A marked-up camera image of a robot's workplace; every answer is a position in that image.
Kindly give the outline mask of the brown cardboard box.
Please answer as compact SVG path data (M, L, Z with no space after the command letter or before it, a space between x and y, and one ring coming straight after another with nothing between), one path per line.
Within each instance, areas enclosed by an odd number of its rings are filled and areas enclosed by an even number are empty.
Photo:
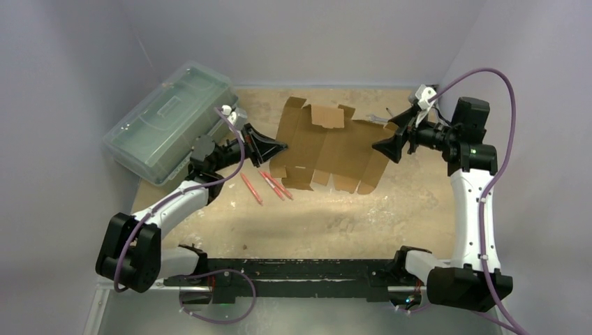
M388 158L372 145L394 135L394 126L354 119L355 108L327 107L291 96L283 106L276 140L288 148L269 163L286 188L310 191L332 183L338 191L368 195L379 184Z

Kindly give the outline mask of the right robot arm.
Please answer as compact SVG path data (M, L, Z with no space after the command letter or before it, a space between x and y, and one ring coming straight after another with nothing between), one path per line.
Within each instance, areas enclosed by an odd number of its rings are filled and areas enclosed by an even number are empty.
M391 161L401 160L408 144L412 154L420 146L441 152L455 203L455 247L448 263L431 251L402 246L386 273L402 284L417 279L426 286L432 304L487 312L513 289L511 276L501 273L494 240L491 182L498 176L498 155L483 142L490 107L477 98L461 97L450 125L425 119L426 105L418 99L392 117L394 135L372 145Z

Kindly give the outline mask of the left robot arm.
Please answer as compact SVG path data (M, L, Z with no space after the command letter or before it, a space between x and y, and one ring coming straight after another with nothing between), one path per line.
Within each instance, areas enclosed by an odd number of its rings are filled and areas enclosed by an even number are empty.
M219 170L245 161L258 168L288 149L288 144L258 132L250 123L236 138L217 144L208 135L198 137L189 156L188 174L171 193L134 214L115 214L108 223L95 272L112 280L118 292L145 292L162 278L182 276L190 285L208 276L207 254L189 245L164 250L166 237L188 216L211 204L227 178Z

